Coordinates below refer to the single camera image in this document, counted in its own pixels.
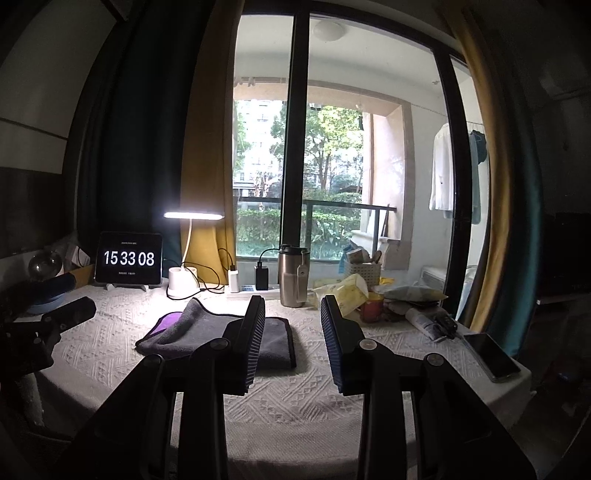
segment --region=purple cloth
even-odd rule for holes
[[[155,334],[158,332],[162,332],[162,330],[166,330],[171,325],[175,324],[175,322],[181,318],[183,312],[172,312],[167,313],[163,317],[160,317],[154,328],[150,331],[150,334]]]
[[[191,299],[183,312],[167,313],[140,340],[135,349],[142,355],[156,353],[165,359],[190,355],[204,343],[221,337],[228,323],[240,315],[220,315],[208,311],[198,299]],[[257,369],[296,367],[293,336],[287,319],[266,317]]]

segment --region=hanging clothes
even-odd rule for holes
[[[472,166],[472,223],[480,223],[480,181],[478,165],[486,160],[486,138],[472,130],[469,135],[470,162]],[[445,218],[453,218],[453,156],[449,124],[444,124],[433,141],[433,175],[431,177],[430,210],[442,210]]]

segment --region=dark green curtain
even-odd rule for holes
[[[100,84],[80,159],[77,230],[90,252],[100,231],[159,232],[180,261],[184,129],[194,67],[213,0],[134,3],[113,29],[94,74]]]
[[[510,56],[496,34],[489,36],[496,66],[506,80],[506,121],[513,140],[513,210],[505,272],[485,331],[510,356],[517,356],[534,313],[542,247],[543,198],[535,135],[524,93]]]

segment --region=charger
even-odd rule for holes
[[[238,282],[238,270],[236,265],[230,265],[228,270],[228,285],[231,293],[238,293],[240,291],[240,283]]]
[[[256,262],[255,288],[257,290],[269,290],[269,269],[263,267],[262,262]]]

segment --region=balcony railing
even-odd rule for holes
[[[281,204],[280,198],[275,197],[238,197],[238,203],[276,203]],[[366,203],[349,203],[349,202],[329,202],[327,200],[302,200],[302,204],[306,206],[306,227],[304,231],[304,244],[306,248],[310,248],[312,245],[312,213],[315,206],[323,207],[342,207],[352,208],[360,210],[372,210],[374,214],[374,236],[372,244],[372,255],[378,249],[378,237],[379,237],[379,218],[381,211],[396,212],[396,207],[384,207],[380,205],[367,205]]]

